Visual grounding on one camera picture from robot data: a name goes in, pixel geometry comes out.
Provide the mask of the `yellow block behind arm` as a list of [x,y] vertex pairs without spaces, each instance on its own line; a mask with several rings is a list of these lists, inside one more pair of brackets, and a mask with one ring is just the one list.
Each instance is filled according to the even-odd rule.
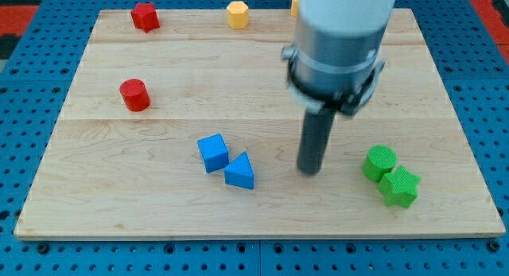
[[290,14],[292,17],[298,16],[299,0],[291,0]]

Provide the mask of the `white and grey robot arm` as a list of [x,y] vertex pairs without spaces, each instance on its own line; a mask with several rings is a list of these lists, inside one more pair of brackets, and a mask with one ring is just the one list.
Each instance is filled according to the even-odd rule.
[[385,65],[377,55],[395,0],[298,0],[293,43],[282,50],[292,96],[311,114],[353,116]]

